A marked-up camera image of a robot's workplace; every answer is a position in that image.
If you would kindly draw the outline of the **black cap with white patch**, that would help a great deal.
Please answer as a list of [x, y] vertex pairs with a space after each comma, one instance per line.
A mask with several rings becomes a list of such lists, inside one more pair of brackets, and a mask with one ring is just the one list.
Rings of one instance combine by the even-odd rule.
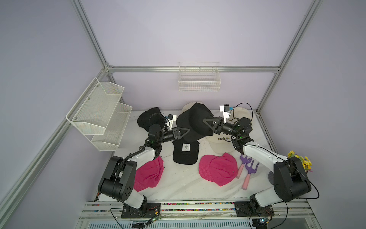
[[194, 165], [199, 156], [199, 142], [173, 141], [173, 161], [181, 165]]

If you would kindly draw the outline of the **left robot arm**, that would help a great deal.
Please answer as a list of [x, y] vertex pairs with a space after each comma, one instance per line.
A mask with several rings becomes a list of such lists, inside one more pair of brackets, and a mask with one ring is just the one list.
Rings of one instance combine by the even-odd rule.
[[131, 158], [149, 150], [152, 150], [154, 158], [157, 158], [162, 149], [162, 143], [180, 140], [189, 132], [190, 129], [183, 127], [163, 131], [158, 124], [152, 125], [144, 145], [140, 146], [138, 151], [130, 153], [126, 157], [113, 156], [110, 158], [99, 182], [98, 193], [116, 199], [134, 209], [144, 208], [147, 202], [145, 196], [133, 188], [138, 163]]

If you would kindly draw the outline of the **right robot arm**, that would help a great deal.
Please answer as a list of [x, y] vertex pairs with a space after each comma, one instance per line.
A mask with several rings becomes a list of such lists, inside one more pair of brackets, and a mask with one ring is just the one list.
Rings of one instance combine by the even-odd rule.
[[203, 119], [203, 123], [217, 135], [223, 133], [232, 136], [235, 150], [264, 165], [273, 173], [273, 186], [250, 197], [252, 208], [290, 202], [312, 190], [299, 158], [285, 157], [253, 143], [254, 140], [249, 136], [252, 131], [250, 119], [241, 118], [231, 124], [222, 117], [214, 117]]

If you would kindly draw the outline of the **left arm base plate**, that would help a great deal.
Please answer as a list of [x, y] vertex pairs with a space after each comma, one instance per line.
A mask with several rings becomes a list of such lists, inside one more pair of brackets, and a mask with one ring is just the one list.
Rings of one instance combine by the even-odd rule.
[[123, 210], [121, 213], [122, 219], [137, 219], [144, 218], [150, 219], [159, 214], [161, 211], [161, 203], [143, 203], [139, 209], [133, 208], [127, 204], [123, 205]]

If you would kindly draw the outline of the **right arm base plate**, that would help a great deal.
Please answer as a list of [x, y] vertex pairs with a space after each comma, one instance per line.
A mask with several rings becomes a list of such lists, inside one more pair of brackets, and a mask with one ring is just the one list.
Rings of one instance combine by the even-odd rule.
[[234, 202], [234, 209], [237, 217], [273, 217], [272, 206], [260, 207], [250, 201]]

